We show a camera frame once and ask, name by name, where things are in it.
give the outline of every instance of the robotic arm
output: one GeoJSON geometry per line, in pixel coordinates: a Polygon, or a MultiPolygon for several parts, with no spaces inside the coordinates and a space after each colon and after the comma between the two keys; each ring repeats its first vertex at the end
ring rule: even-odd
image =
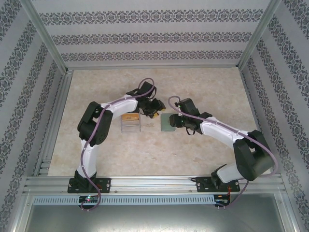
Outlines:
{"type": "Polygon", "coordinates": [[[244,178],[253,181],[273,166],[272,157],[264,149],[244,136],[241,136],[241,134],[247,135],[269,150],[267,142],[261,132],[257,130],[252,132],[238,130],[220,122],[209,113],[200,114],[190,98],[179,101],[175,103],[175,105],[180,112],[199,118],[205,118],[216,123],[214,124],[209,121],[191,118],[179,113],[170,116],[169,122],[172,127],[185,127],[189,135],[198,132],[211,136],[234,150],[236,162],[219,167],[211,174],[211,182],[217,189],[220,188],[221,185],[236,179],[244,178]]]}
{"type": "Polygon", "coordinates": [[[74,185],[78,186],[78,189],[84,192],[89,192],[93,189],[85,173],[94,182],[97,173],[96,159],[98,147],[106,139],[113,119],[125,113],[139,112],[139,110],[142,110],[144,115],[154,118],[158,116],[158,111],[165,109],[165,105],[162,101],[155,99],[154,96],[151,97],[153,93],[156,93],[156,87],[153,87],[153,85],[148,82],[144,82],[140,88],[126,93],[126,95],[121,98],[124,99],[122,101],[114,101],[115,103],[113,104],[111,104],[111,102],[98,104],[93,101],[88,105],[77,127],[82,142],[82,149],[84,149],[83,167],[80,163],[74,175],[74,185]],[[148,91],[150,92],[147,95],[141,97],[142,94],[148,91]],[[108,105],[110,106],[102,115],[94,137],[85,148],[85,144],[89,140],[97,124],[94,118],[98,118],[102,110],[108,105]]]}

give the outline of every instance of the small box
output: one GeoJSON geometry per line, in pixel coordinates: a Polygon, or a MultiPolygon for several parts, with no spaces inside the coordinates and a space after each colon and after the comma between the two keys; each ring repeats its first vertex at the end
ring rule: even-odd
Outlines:
{"type": "Polygon", "coordinates": [[[140,132],[140,114],[126,113],[121,115],[121,133],[140,132]]]}

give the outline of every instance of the marble-patterned floor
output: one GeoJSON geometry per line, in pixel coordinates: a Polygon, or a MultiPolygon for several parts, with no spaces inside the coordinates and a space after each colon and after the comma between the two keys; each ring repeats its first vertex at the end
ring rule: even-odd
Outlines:
{"type": "MultiPolygon", "coordinates": [[[[172,113],[167,99],[191,98],[202,112],[241,130],[256,125],[237,68],[127,69],[74,71],[48,175],[74,175],[81,155],[77,125],[92,101],[106,103],[138,87],[151,77],[156,97],[172,113]]],[[[141,132],[121,133],[115,119],[100,147],[98,175],[200,175],[233,162],[233,151],[221,142],[184,128],[161,132],[160,117],[141,117],[141,132]]]]}

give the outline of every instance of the purple cable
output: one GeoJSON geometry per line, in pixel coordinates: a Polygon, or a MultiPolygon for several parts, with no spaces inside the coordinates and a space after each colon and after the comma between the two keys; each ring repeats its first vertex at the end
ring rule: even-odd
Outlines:
{"type": "MultiPolygon", "coordinates": [[[[141,84],[142,84],[144,81],[146,81],[146,80],[150,80],[150,81],[152,81],[152,83],[153,83],[153,86],[152,86],[152,87],[150,88],[150,90],[148,90],[146,93],[143,93],[143,94],[140,94],[140,95],[137,95],[137,96],[131,96],[131,97],[120,98],[120,99],[114,100],[113,102],[109,103],[105,108],[103,108],[102,112],[100,113],[100,116],[98,117],[98,121],[97,121],[97,123],[96,123],[96,126],[95,126],[95,128],[93,129],[92,134],[90,135],[90,138],[88,139],[88,141],[85,143],[85,145],[84,145],[84,147],[83,147],[82,154],[81,154],[81,167],[82,167],[82,171],[83,171],[85,177],[87,178],[87,180],[88,180],[88,181],[91,183],[91,185],[92,185],[93,187],[95,187],[95,189],[98,191],[98,197],[99,197],[99,200],[98,200],[97,204],[96,204],[95,206],[93,206],[92,208],[87,209],[87,212],[89,212],[89,211],[91,211],[91,210],[94,210],[94,209],[100,204],[100,202],[101,202],[101,192],[100,192],[100,189],[96,186],[96,184],[93,183],[93,181],[90,179],[90,177],[88,176],[88,174],[86,173],[86,170],[85,170],[85,168],[84,168],[83,158],[84,158],[85,150],[86,150],[88,144],[91,142],[91,140],[92,140],[93,137],[95,136],[95,134],[96,134],[96,132],[97,132],[97,129],[98,129],[98,126],[99,126],[99,124],[100,124],[100,121],[101,121],[101,119],[102,119],[102,117],[103,117],[103,114],[104,114],[104,112],[106,111],[107,108],[109,108],[110,106],[112,106],[113,104],[115,104],[115,103],[117,103],[117,102],[121,102],[121,101],[128,100],[128,99],[133,99],[133,98],[143,97],[143,96],[149,94],[149,93],[154,89],[154,87],[155,87],[155,82],[154,82],[154,80],[153,80],[152,78],[145,78],[145,79],[143,79],[143,80],[140,82],[140,84],[139,84],[139,88],[140,88],[141,84]]],[[[82,210],[84,210],[84,208],[83,208],[83,204],[84,204],[84,203],[85,203],[85,202],[82,202],[82,204],[81,204],[81,209],[82,209],[82,210]]]]}
{"type": "MultiPolygon", "coordinates": [[[[233,132],[233,133],[238,133],[240,136],[242,136],[242,137],[244,137],[244,138],[250,140],[251,142],[255,143],[256,145],[258,145],[258,146],[260,146],[262,149],[264,149],[264,150],[271,156],[272,160],[274,161],[274,166],[275,166],[275,167],[274,167],[274,170],[273,170],[270,174],[261,175],[261,177],[270,177],[270,176],[274,175],[274,174],[277,172],[277,170],[278,170],[278,161],[277,161],[276,157],[274,156],[274,154],[273,154],[267,147],[265,147],[263,144],[261,144],[260,142],[256,141],[255,139],[249,137],[248,135],[245,135],[245,134],[239,132],[238,130],[235,130],[234,128],[229,127],[228,125],[225,125],[225,124],[223,124],[223,123],[220,123],[220,122],[212,121],[212,120],[209,120],[209,119],[206,119],[206,118],[201,118],[201,117],[197,117],[197,116],[193,116],[193,115],[189,115],[189,114],[183,113],[182,111],[180,111],[179,109],[177,109],[175,106],[173,106],[173,105],[170,103],[170,100],[171,100],[172,98],[177,98],[179,102],[180,102],[181,99],[180,99],[179,96],[171,96],[171,97],[169,97],[169,99],[168,99],[169,106],[170,106],[173,110],[175,110],[176,112],[178,112],[178,113],[180,113],[180,114],[182,114],[182,115],[185,115],[185,116],[187,116],[187,117],[195,118],[195,119],[198,119],[198,120],[203,120],[203,121],[206,121],[206,122],[210,122],[210,123],[212,123],[212,124],[218,124],[218,125],[220,125],[220,126],[226,128],[226,129],[228,129],[229,131],[231,131],[231,132],[233,132]]],[[[226,207],[231,206],[232,204],[234,204],[236,201],[239,200],[240,196],[243,194],[243,192],[245,191],[245,189],[246,189],[246,187],[248,186],[248,184],[249,184],[249,181],[247,181],[247,183],[245,184],[244,188],[241,190],[241,192],[240,192],[239,195],[235,198],[235,200],[234,200],[231,204],[229,204],[228,206],[226,206],[226,207]]]]}

